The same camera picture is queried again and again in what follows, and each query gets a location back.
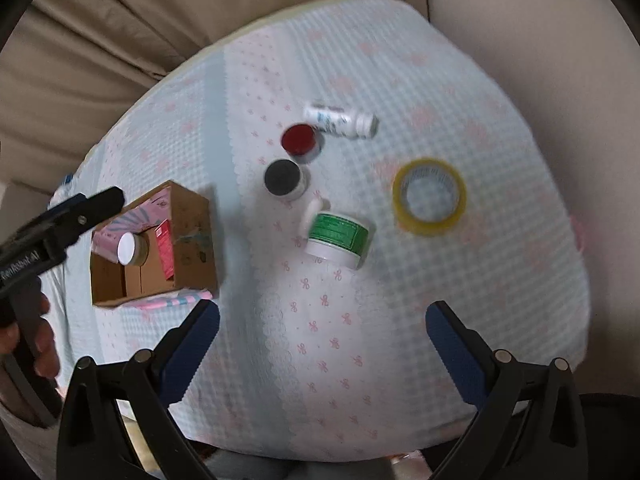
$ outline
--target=black lid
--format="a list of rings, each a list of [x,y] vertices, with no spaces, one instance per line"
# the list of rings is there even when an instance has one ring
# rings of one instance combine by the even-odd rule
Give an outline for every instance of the black lid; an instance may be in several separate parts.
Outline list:
[[[264,185],[269,193],[285,196],[291,193],[302,178],[300,167],[292,160],[274,160],[264,172]]]

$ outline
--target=white bottle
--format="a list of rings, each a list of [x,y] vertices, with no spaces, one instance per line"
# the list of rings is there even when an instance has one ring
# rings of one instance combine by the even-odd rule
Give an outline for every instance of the white bottle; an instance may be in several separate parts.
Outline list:
[[[377,119],[353,108],[327,106],[322,103],[309,103],[304,111],[305,123],[318,130],[340,137],[370,138],[375,134]]]

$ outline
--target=human hand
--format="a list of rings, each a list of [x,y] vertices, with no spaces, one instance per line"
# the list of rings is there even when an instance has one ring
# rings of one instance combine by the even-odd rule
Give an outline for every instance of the human hand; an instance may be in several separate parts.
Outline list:
[[[49,309],[49,301],[43,294],[40,311],[46,314]],[[0,355],[14,351],[18,341],[20,341],[20,331],[16,323],[0,329]],[[56,352],[53,330],[45,319],[40,320],[40,326],[36,332],[34,342],[40,352],[34,363],[36,373],[47,379],[55,379],[60,371],[60,359],[58,358],[58,352]]]

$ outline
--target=tape roll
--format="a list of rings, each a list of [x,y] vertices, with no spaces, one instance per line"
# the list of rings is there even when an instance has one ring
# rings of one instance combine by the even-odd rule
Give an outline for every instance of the tape roll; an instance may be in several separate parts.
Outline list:
[[[442,219],[428,221],[411,212],[408,188],[412,182],[435,179],[438,184],[454,196],[455,205]],[[398,224],[405,231],[420,236],[438,236],[458,223],[466,209],[466,186],[460,174],[443,160],[419,158],[403,166],[394,179],[392,189],[394,213]]]

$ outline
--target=blue gripper pad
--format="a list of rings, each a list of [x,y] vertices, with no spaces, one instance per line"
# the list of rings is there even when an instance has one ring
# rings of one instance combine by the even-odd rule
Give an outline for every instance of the blue gripper pad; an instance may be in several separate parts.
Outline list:
[[[427,313],[424,316],[427,334],[429,334],[462,400],[480,410],[487,398],[484,370],[465,344],[463,336],[458,333],[458,331],[467,329],[451,313],[453,315],[452,322],[457,321],[459,324],[454,328],[440,309],[439,303],[444,302],[431,303],[427,307]]]
[[[164,406],[182,400],[219,328],[218,306],[213,301],[200,300],[182,325],[165,335],[167,338],[172,331],[176,331],[174,335],[182,340],[175,343],[173,353],[159,374],[160,380],[156,392]]]

